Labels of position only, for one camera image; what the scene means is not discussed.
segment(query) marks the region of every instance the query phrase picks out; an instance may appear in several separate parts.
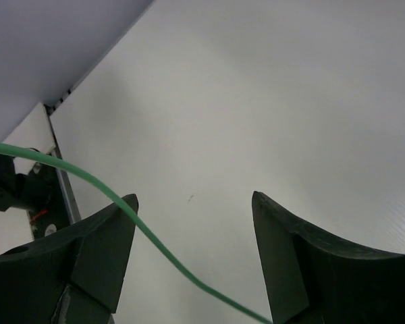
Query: white surface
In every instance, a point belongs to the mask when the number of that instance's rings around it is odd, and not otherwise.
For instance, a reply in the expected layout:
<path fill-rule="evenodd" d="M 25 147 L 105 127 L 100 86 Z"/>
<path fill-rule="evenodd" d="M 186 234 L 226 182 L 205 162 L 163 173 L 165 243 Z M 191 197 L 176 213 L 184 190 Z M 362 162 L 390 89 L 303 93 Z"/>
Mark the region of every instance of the white surface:
<path fill-rule="evenodd" d="M 53 115 L 63 157 L 208 284 L 264 315 L 260 190 L 405 252 L 405 1 L 158 0 Z M 109 201 L 71 178 L 82 215 Z M 136 232 L 117 323 L 251 323 Z"/>
<path fill-rule="evenodd" d="M 20 147 L 32 147 L 40 152 L 49 153 L 54 147 L 50 125 L 42 104 L 38 104 L 22 123 L 6 138 L 6 144 Z M 17 173 L 27 174 L 34 163 L 24 159 L 15 159 Z M 21 209 L 10 208 L 0 212 L 0 254 L 32 241 L 32 232 L 27 213 Z"/>

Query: green cable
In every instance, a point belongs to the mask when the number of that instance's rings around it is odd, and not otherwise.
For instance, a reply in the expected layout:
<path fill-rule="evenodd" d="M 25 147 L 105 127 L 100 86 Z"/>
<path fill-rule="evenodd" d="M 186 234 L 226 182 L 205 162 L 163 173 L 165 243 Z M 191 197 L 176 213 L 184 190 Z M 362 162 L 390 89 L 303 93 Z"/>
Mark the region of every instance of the green cable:
<path fill-rule="evenodd" d="M 192 272 L 190 272 L 174 256 L 174 254 L 172 254 L 172 252 L 167 249 L 165 245 L 163 245 L 160 239 L 158 239 L 158 237 L 150 230 L 150 228 L 147 227 L 147 225 L 141 220 L 141 218 L 137 216 L 137 214 L 133 211 L 133 209 L 130 208 L 130 206 L 123 199 L 121 199 L 114 191 L 112 191 L 107 185 L 102 183 L 102 181 L 100 181 L 98 178 L 64 160 L 58 159 L 56 157 L 51 157 L 49 155 L 45 155 L 39 152 L 35 152 L 27 148 L 21 148 L 17 146 L 0 143 L 0 154 L 10 155 L 12 157 L 23 157 L 25 159 L 50 165 L 51 167 L 64 170 L 66 172 L 74 174 L 75 176 L 83 180 L 86 180 L 88 183 L 92 184 L 93 186 L 98 188 L 101 192 L 103 192 L 105 196 L 110 198 L 118 207 L 120 207 L 126 213 L 126 215 L 129 216 L 129 218 L 135 223 L 135 225 L 141 230 L 141 232 L 158 248 L 159 251 L 161 251 L 161 253 L 169 260 L 169 262 L 171 262 L 174 265 L 174 267 L 176 267 L 177 270 L 180 271 L 182 275 L 184 275 L 186 278 L 188 278 L 194 285 L 204 290 L 206 293 L 212 295 L 213 297 L 216 297 L 222 302 L 237 309 L 238 311 L 248 315 L 249 317 L 252 317 L 258 322 L 265 324 L 272 324 L 270 320 L 255 313 L 249 308 L 242 306 L 235 300 L 232 300 L 231 298 L 225 296 L 221 292 L 218 292 L 212 287 L 209 287 L 201 280 L 199 280 L 197 277 L 195 277 L 195 275 Z"/>

